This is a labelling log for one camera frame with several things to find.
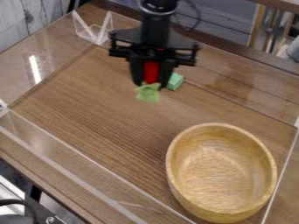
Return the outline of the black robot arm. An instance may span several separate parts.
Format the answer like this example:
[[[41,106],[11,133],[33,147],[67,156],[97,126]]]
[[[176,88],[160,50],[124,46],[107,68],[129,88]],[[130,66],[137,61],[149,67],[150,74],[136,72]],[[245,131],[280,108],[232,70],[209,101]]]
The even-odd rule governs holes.
[[[200,43],[170,27],[178,0],[137,0],[141,23],[136,28],[109,32],[107,55],[124,58],[129,64],[133,83],[168,85],[173,69],[193,67]]]

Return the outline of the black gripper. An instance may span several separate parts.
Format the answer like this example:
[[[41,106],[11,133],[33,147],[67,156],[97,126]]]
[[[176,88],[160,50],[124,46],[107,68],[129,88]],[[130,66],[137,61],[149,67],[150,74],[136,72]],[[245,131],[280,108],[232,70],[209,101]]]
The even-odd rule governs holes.
[[[107,34],[110,45],[107,54],[113,57],[129,60],[132,81],[140,87],[144,81],[144,66],[141,60],[161,61],[158,69],[160,88],[165,88],[176,66],[190,66],[196,64],[196,54],[201,49],[200,44],[182,36],[174,30],[168,31],[168,40],[161,44],[145,42],[141,28],[113,30]]]

